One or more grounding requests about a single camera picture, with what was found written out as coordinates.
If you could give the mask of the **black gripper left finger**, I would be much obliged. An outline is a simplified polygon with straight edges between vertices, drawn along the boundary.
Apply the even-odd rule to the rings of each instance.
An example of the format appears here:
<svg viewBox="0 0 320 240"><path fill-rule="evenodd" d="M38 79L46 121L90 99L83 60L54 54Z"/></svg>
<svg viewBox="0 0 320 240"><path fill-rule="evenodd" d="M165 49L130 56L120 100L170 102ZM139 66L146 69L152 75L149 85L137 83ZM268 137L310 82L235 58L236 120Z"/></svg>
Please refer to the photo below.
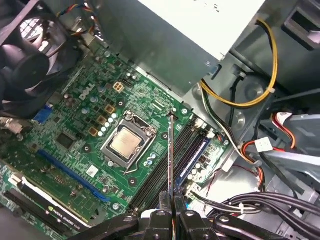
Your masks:
<svg viewBox="0 0 320 240"><path fill-rule="evenodd" d="M172 203L170 194L159 194L159 208L144 211L140 216L121 214L84 232L71 240L171 240Z"/></svg>

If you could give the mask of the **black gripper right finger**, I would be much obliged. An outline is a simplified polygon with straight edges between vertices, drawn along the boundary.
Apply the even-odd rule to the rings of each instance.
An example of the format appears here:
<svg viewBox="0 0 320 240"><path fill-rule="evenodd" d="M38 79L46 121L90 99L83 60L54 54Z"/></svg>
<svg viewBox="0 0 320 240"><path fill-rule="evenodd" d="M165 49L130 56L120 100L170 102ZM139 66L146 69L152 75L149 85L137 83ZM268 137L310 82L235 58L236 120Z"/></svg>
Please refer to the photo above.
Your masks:
<svg viewBox="0 0 320 240"><path fill-rule="evenodd" d="M228 214L218 214L209 221L186 207L181 194L174 196L178 240L284 240L283 236Z"/></svg>

